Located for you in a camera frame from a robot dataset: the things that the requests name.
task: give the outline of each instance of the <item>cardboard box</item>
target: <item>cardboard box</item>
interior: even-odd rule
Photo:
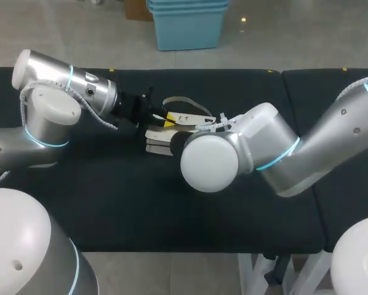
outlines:
[[[125,0],[124,7],[128,20],[154,21],[153,14],[148,11],[146,0]]]

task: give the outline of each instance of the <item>black table surface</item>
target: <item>black table surface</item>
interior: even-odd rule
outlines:
[[[91,69],[143,93],[155,87],[156,104],[188,96],[218,115],[232,117],[264,101],[294,127],[278,72],[267,70]],[[12,68],[0,68],[0,127],[18,126]],[[262,177],[242,176],[224,191],[203,194],[183,180],[177,159],[145,152],[145,138],[130,124],[118,132],[87,113],[73,130],[56,166],[13,171],[2,187],[38,199],[83,251],[201,251],[317,253],[324,232],[311,190],[278,197]]]
[[[346,86],[368,76],[368,69],[296,70],[283,76],[304,135]],[[368,150],[320,179],[314,191],[326,232],[325,250],[332,252],[347,229],[368,217]]]

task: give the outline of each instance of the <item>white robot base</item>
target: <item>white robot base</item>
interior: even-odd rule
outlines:
[[[91,266],[30,195],[0,189],[0,295],[98,295]]]
[[[339,239],[330,274],[338,295],[368,295],[368,218]]]

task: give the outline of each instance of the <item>blue plastic bin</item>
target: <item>blue plastic bin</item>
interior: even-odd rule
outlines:
[[[182,3],[179,4],[160,4],[155,3],[153,1],[147,1],[147,5],[149,8],[154,10],[180,10],[180,9],[213,9],[213,8],[220,8],[226,7],[228,3],[226,1],[219,1],[219,2],[206,2],[206,3]]]
[[[163,4],[185,4],[185,3],[210,3],[210,2],[216,2],[216,0],[153,0],[155,3],[163,3]]]
[[[155,10],[158,49],[191,50],[218,46],[224,11],[227,6],[213,9]]]

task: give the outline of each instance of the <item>yellow label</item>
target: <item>yellow label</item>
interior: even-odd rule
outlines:
[[[167,113],[166,119],[170,119],[170,120],[176,121],[169,112]],[[169,122],[169,121],[165,121],[164,128],[170,127],[170,126],[174,126],[174,123]]]

